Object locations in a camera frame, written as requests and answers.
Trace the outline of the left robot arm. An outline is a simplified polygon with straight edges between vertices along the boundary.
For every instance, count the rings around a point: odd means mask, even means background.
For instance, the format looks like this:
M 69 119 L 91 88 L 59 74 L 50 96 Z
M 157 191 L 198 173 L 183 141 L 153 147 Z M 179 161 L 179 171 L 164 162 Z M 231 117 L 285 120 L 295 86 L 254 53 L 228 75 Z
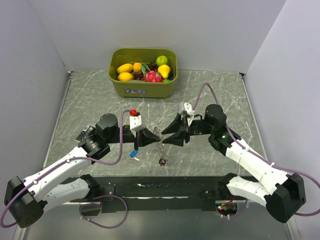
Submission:
M 18 225 L 27 228 L 38 221 L 48 210 L 65 202 L 76 199 L 95 200 L 99 195 L 99 184 L 90 175 L 84 175 L 74 182 L 64 184 L 73 173 L 87 168 L 94 163 L 114 166 L 114 162 L 102 161 L 110 151 L 110 144 L 133 143 L 134 150 L 130 154 L 134 158 L 140 147 L 157 143 L 160 138 L 145 126 L 140 113 L 129 113 L 129 124 L 124 125 L 124 119 L 117 118 L 112 113 L 100 117 L 95 126 L 88 125 L 79 134 L 78 145 L 68 154 L 49 167 L 24 179 L 18 176 L 8 181 L 4 204 L 5 209 L 0 216 L 4 220 L 6 212 L 10 212 L 15 222 L 0 223 L 2 228 Z

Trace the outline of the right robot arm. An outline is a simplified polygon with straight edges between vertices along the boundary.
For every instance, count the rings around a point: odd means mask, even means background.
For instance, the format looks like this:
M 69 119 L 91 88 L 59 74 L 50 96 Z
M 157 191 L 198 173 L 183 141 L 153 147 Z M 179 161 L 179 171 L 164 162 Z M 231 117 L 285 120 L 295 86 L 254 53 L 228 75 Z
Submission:
M 305 204 L 303 178 L 273 167 L 261 159 L 237 133 L 227 127 L 227 116 L 218 104 L 206 107 L 204 116 L 195 120 L 192 106 L 184 103 L 175 119 L 161 133 L 168 135 L 164 144 L 182 147 L 191 136 L 208 135 L 210 145 L 223 156 L 248 171 L 255 182 L 236 174 L 225 175 L 218 183 L 218 193 L 223 199 L 243 197 L 265 207 L 269 214 L 286 223 Z

